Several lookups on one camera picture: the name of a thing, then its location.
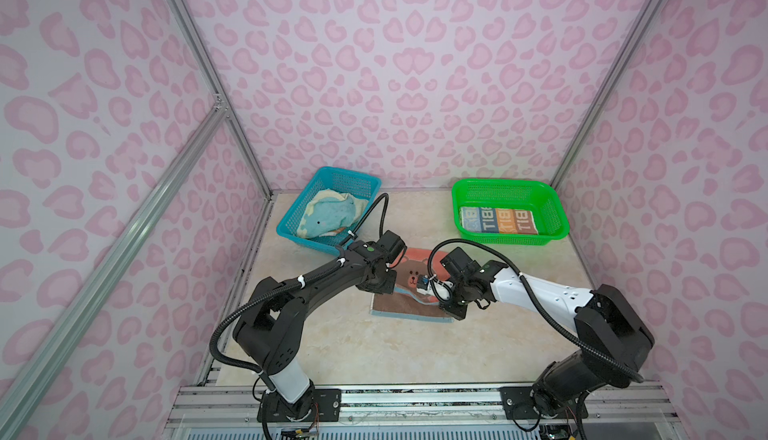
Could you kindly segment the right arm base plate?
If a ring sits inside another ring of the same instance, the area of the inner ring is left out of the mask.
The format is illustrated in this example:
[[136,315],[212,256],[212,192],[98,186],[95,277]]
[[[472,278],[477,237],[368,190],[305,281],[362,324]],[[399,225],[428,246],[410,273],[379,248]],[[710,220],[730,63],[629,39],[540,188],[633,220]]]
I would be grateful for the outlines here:
[[499,389],[501,403],[508,420],[543,421],[545,419],[574,420],[588,418],[586,405],[578,398],[561,402],[544,390],[532,386],[506,386]]

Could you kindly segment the pink orange towel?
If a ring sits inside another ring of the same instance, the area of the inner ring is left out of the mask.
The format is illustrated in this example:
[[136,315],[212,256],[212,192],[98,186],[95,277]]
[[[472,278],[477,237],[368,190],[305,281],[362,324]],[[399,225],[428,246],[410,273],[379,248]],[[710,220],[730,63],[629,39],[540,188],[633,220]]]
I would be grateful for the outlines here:
[[370,313],[403,320],[452,323],[453,318],[439,307],[438,299],[419,287],[427,274],[429,249],[408,249],[395,265],[396,281],[391,294],[375,294]]

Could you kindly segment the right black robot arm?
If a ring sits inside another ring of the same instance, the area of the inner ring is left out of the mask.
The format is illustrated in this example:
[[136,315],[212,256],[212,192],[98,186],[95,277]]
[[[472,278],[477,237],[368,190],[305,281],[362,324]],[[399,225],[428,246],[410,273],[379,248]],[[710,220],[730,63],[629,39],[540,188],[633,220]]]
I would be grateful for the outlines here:
[[513,402],[513,408],[545,418],[583,415],[590,393],[643,382],[640,369],[655,339],[617,288],[577,288],[534,277],[499,252],[480,264],[458,247],[440,264],[447,278],[430,271],[426,285],[449,316],[464,319],[470,305],[484,310],[494,303],[509,304],[538,313],[575,346],[572,354],[546,366],[526,399]]

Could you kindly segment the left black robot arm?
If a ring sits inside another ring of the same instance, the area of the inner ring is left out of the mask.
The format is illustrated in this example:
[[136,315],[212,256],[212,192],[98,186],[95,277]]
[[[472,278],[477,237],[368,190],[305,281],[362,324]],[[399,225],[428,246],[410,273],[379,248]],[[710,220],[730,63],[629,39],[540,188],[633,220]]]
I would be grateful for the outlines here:
[[392,293],[397,278],[392,266],[405,251],[401,237],[386,231],[376,241],[352,242],[336,259],[305,274],[259,282],[232,337],[292,417],[305,416],[314,404],[314,384],[297,359],[308,317],[348,288]]

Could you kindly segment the teal yellow hippo towel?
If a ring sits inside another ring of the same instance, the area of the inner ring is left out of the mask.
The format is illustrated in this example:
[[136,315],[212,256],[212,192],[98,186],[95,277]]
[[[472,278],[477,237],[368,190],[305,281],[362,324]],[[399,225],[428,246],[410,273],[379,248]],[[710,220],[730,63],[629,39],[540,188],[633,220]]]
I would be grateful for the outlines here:
[[306,205],[296,235],[314,239],[340,234],[362,218],[367,204],[367,200],[350,193],[320,190]]

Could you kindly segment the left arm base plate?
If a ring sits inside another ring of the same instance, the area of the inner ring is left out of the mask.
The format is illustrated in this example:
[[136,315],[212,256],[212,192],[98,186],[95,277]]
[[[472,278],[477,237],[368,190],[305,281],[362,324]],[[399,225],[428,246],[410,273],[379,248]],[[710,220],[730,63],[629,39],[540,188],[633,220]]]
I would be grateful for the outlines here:
[[260,401],[257,418],[267,423],[337,422],[341,396],[340,389],[310,386],[296,402],[290,403],[278,392],[267,392]]

